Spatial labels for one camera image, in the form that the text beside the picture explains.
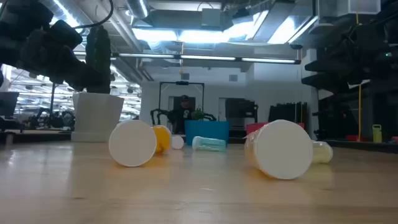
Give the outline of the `dark monitor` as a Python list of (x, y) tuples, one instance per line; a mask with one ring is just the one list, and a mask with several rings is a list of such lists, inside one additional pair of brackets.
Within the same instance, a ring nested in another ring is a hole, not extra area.
[(0, 116), (13, 116), (18, 97), (18, 92), (0, 92)]

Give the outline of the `black gantry frame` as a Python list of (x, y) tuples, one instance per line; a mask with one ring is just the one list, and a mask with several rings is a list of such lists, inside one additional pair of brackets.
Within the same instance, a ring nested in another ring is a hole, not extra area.
[(178, 82), (160, 82), (159, 83), (159, 102), (158, 102), (158, 109), (161, 109), (161, 98), (162, 98), (162, 92), (166, 90), (166, 88), (162, 88), (163, 84), (174, 84), (174, 85), (181, 85), (181, 86), (188, 86), (188, 85), (201, 85), (202, 90), (201, 92), (201, 110), (204, 112), (204, 99), (205, 99), (205, 84), (204, 83), (190, 83), (190, 82), (185, 82), (185, 81), (178, 81)]

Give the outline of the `orange pill bottle white cap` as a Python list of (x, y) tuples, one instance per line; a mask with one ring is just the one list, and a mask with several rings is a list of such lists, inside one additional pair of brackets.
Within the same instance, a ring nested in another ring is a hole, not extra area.
[(154, 156), (157, 139), (152, 127), (145, 122), (128, 120), (115, 127), (108, 145), (111, 157), (118, 164), (139, 167)]
[(308, 171), (313, 159), (313, 141), (298, 124), (276, 120), (245, 137), (248, 163), (266, 176), (296, 179)]
[(172, 133), (170, 130), (163, 125), (153, 126), (152, 129), (155, 132), (156, 136), (156, 154), (163, 154), (167, 152), (172, 147)]

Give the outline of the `black upright panels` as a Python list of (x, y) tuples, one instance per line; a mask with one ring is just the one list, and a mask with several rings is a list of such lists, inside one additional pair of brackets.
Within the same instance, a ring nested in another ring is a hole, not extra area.
[(271, 106), (268, 122), (284, 119), (294, 123), (306, 123), (308, 118), (307, 103), (283, 103)]

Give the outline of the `teal pill bottle white cap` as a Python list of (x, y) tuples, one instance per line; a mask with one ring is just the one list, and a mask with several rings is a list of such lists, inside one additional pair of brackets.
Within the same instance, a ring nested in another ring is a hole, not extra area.
[(226, 150), (226, 141), (195, 136), (192, 141), (192, 148), (196, 151), (221, 152)]

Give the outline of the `yellow-green jug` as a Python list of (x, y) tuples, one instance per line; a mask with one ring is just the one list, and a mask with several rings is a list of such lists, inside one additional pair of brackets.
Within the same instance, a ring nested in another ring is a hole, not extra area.
[(373, 129), (373, 142), (382, 143), (382, 126), (380, 124), (374, 124)]

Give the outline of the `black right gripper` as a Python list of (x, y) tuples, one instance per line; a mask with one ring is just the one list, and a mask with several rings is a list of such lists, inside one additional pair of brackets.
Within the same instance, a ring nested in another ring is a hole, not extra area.
[[(345, 62), (315, 60), (305, 65), (309, 72), (345, 71), (352, 77), (386, 77), (391, 71), (391, 46), (377, 29), (352, 29), (342, 39), (345, 43)], [(302, 84), (332, 93), (347, 93), (350, 86), (367, 80), (334, 74), (316, 74), (301, 79)]]

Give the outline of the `blue plastic bin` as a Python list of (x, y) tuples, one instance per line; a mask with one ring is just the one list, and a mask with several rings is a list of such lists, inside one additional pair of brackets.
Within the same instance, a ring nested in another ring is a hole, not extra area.
[(227, 121), (197, 121), (187, 120), (185, 122), (186, 144), (192, 145), (193, 138), (213, 138), (229, 141), (229, 123)]

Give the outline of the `purple pill bottle white cap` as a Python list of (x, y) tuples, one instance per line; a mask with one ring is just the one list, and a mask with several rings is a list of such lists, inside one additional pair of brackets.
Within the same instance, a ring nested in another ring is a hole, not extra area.
[(172, 136), (172, 148), (173, 149), (182, 149), (185, 145), (185, 141), (183, 139), (183, 137), (179, 136), (179, 135), (174, 135)]

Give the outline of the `yellow pill bottle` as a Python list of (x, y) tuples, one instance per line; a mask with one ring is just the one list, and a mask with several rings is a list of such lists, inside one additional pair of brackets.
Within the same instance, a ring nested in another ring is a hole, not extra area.
[(328, 164), (332, 158), (333, 148), (327, 142), (313, 142), (313, 164)]

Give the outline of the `green cactus plant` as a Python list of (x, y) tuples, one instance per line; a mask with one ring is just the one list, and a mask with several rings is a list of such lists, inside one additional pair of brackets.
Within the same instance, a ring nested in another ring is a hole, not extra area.
[(98, 72), (108, 76), (108, 92), (102, 94), (110, 94), (111, 88), (111, 41), (108, 31), (103, 26), (92, 27), (86, 38), (85, 62)]

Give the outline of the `grey ceiling unit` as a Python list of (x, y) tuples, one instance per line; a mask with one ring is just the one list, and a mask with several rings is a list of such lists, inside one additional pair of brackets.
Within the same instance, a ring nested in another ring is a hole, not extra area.
[(201, 25), (219, 27), (221, 25), (221, 10), (203, 8), (201, 10)]

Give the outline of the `black cabinet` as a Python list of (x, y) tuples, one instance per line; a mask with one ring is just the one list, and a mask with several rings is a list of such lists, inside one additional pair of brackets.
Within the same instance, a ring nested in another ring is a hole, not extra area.
[(227, 98), (225, 102), (226, 120), (231, 129), (245, 129), (246, 119), (257, 122), (258, 105), (244, 98)]

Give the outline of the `person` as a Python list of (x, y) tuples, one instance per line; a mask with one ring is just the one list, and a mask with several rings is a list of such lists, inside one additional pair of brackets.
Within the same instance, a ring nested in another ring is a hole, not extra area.
[(180, 97), (180, 106), (169, 114), (169, 121), (173, 125), (175, 134), (185, 134), (185, 121), (192, 119), (193, 108), (190, 105), (189, 97)]

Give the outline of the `white bin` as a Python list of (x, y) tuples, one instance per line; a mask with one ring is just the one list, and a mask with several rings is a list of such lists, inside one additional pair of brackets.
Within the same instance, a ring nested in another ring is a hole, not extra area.
[(124, 99), (102, 93), (75, 93), (75, 129), (73, 142), (108, 142), (119, 123)]

